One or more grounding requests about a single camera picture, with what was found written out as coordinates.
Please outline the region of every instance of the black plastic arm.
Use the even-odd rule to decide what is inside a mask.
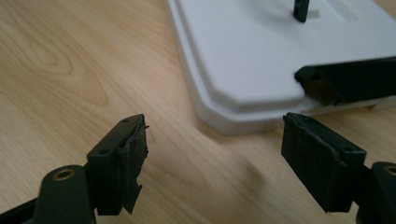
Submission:
[[[136,182],[149,151],[143,115],[121,120],[88,153],[84,167],[48,173],[37,199],[0,215],[0,223],[95,223],[98,215],[132,213],[142,186]]]
[[[366,152],[309,117],[288,113],[282,156],[325,212],[360,207],[358,223],[396,223],[396,164],[363,165]]]

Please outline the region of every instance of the light wood surface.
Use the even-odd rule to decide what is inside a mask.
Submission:
[[[0,213],[138,113],[144,187],[131,216],[99,223],[355,223],[356,205],[316,204],[280,155],[283,130],[228,137],[198,120],[164,1],[0,0]],[[396,161],[396,109],[315,118],[367,150],[367,166]]]

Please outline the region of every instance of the metal hole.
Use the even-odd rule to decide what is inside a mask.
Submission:
[[[75,173],[76,173],[76,171],[73,169],[64,169],[64,170],[61,170],[58,173],[56,173],[52,177],[52,179],[55,181],[63,181],[63,180],[66,180],[66,179],[72,177]]]

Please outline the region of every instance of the white plastic base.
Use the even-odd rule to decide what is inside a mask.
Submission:
[[[167,0],[198,117],[226,134],[279,127],[287,112],[323,113],[294,73],[309,64],[396,56],[396,21],[372,0],[311,0],[306,23],[290,0]]]

